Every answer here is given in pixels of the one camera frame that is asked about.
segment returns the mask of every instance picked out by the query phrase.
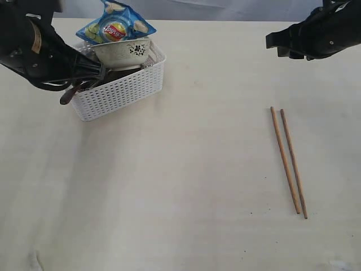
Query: chopsticks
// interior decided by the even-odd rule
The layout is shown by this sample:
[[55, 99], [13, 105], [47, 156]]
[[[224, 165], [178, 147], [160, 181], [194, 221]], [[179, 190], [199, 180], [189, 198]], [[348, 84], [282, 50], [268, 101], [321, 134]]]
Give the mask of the chopsticks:
[[296, 209], [296, 213], [301, 213], [300, 205], [298, 204], [298, 201], [296, 199], [296, 192], [295, 192], [293, 184], [292, 184], [292, 177], [291, 177], [290, 170], [288, 168], [287, 157], [286, 157], [286, 155], [284, 153], [284, 147], [283, 147], [283, 144], [282, 144], [282, 141], [281, 141], [280, 130], [278, 128], [276, 113], [275, 113], [275, 109], [273, 108], [273, 106], [271, 107], [271, 113], [272, 113], [272, 119], [273, 119], [273, 126], [275, 128], [277, 141], [278, 141], [278, 146], [280, 147], [281, 158], [282, 158], [284, 170], [286, 171], [287, 181], [288, 181], [289, 189], [291, 191], [293, 204], [294, 204], [294, 207]]
[[287, 144], [288, 144], [288, 148], [289, 148], [289, 153], [290, 153], [290, 155], [291, 155], [291, 160], [292, 160], [294, 175], [295, 175], [295, 177], [296, 177], [296, 183], [297, 183], [297, 187], [298, 187], [298, 193], [300, 194], [300, 200], [301, 200], [301, 206], [302, 206], [303, 216], [305, 217], [305, 219], [307, 219], [307, 218], [308, 218], [308, 215], [307, 215], [307, 210], [306, 210], [305, 198], [303, 197], [302, 182], [301, 182], [301, 178], [300, 178], [300, 173], [298, 172], [296, 157], [295, 157], [295, 155], [294, 155], [293, 146], [292, 146], [292, 142], [291, 142], [291, 136], [289, 135], [289, 130], [288, 130], [288, 125], [287, 125], [287, 121], [286, 121], [286, 116], [285, 116], [285, 114], [284, 114], [284, 110], [283, 110], [283, 109], [281, 109], [281, 117], [282, 117], [284, 132], [285, 132], [285, 134], [286, 134], [286, 139], [287, 139]]

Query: white bowl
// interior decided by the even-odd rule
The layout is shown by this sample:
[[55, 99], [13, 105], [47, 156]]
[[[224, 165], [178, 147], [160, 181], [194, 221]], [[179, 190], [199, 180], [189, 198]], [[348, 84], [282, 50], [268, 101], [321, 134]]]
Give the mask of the white bowl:
[[106, 68], [113, 71], [136, 69], [147, 61], [151, 39], [117, 41], [94, 45], [91, 48]]

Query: white wall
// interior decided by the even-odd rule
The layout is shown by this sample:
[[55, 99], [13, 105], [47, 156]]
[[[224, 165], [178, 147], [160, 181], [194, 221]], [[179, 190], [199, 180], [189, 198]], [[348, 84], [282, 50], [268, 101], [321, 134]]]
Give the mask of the white wall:
[[[146, 19], [301, 21], [322, 0], [121, 0]], [[56, 17], [98, 18], [100, 0], [64, 0]]]

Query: white table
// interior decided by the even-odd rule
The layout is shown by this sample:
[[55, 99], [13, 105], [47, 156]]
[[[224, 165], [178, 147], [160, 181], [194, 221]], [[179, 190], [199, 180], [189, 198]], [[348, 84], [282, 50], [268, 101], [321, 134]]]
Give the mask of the white table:
[[[54, 25], [72, 44], [88, 21]], [[297, 61], [265, 49], [288, 23], [152, 24], [163, 91], [90, 123], [0, 67], [0, 270], [28, 270], [32, 248], [49, 271], [359, 270], [361, 47]]]

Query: snack bag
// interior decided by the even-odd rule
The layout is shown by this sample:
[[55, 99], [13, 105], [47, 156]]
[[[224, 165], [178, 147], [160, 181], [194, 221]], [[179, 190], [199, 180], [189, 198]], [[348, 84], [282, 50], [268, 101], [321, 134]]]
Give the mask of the snack bag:
[[104, 14], [80, 29], [76, 35], [93, 44], [134, 40], [153, 34], [157, 30], [148, 24], [131, 7], [115, 0], [101, 0]]

